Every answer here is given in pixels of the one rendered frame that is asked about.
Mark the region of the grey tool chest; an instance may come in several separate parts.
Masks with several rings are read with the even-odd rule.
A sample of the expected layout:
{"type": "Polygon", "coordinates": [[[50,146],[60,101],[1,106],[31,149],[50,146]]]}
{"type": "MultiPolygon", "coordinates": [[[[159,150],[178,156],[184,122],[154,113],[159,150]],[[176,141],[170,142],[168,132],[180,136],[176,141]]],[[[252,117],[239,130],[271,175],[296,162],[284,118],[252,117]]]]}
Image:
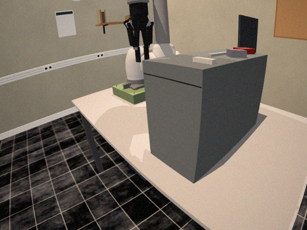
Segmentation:
{"type": "Polygon", "coordinates": [[[142,60],[151,154],[197,182],[256,124],[267,57],[221,49],[142,60]]]}

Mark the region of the black flat panel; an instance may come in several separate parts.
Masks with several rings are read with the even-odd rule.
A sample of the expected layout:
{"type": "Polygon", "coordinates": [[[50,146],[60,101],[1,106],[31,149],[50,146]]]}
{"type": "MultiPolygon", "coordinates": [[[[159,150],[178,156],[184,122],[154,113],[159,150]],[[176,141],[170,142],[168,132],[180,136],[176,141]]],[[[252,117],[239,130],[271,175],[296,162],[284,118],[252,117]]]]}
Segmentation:
{"type": "Polygon", "coordinates": [[[238,15],[238,44],[237,47],[257,48],[258,19],[238,15]]]}

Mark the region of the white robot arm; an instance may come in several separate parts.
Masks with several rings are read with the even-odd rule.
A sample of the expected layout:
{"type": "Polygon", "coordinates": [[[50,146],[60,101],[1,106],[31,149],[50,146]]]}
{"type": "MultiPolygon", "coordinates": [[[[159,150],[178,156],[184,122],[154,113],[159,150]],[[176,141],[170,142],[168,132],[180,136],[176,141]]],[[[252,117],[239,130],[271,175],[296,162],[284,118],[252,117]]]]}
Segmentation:
{"type": "MultiPolygon", "coordinates": [[[[128,5],[137,2],[149,3],[149,0],[127,0],[128,5]]],[[[180,53],[170,44],[167,0],[153,0],[153,11],[156,44],[153,46],[153,52],[149,53],[150,59],[179,55],[180,53]]],[[[125,62],[128,81],[122,84],[123,88],[131,88],[133,90],[144,88],[142,66],[142,60],[144,60],[143,47],[140,47],[140,51],[141,62],[139,63],[136,62],[135,50],[128,50],[125,62]]]]}

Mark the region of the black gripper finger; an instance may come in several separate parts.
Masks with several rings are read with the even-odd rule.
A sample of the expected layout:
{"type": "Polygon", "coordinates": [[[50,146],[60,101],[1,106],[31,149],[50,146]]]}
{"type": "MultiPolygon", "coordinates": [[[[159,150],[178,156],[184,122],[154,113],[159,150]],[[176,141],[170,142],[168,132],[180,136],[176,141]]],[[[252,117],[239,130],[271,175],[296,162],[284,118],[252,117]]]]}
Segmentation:
{"type": "Polygon", "coordinates": [[[135,50],[136,62],[141,62],[141,53],[139,47],[141,20],[138,20],[137,29],[134,27],[132,28],[132,21],[125,23],[125,26],[127,28],[130,46],[133,46],[133,49],[135,50]]]}
{"type": "Polygon", "coordinates": [[[149,48],[150,44],[153,43],[153,24],[154,22],[148,21],[146,25],[146,20],[143,20],[144,28],[141,29],[142,39],[143,39],[143,49],[144,49],[144,60],[150,59],[149,48]]]}

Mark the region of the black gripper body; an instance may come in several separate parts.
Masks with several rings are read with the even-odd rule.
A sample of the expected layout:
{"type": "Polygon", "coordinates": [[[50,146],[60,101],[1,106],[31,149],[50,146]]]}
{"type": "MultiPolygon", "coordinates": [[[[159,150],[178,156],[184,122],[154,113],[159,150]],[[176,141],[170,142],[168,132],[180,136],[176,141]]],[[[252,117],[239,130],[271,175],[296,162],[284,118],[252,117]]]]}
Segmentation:
{"type": "Polygon", "coordinates": [[[146,25],[149,21],[148,19],[148,3],[137,2],[129,4],[130,8],[130,21],[132,25],[137,29],[138,20],[141,20],[141,29],[144,28],[143,20],[146,20],[146,25]]]}

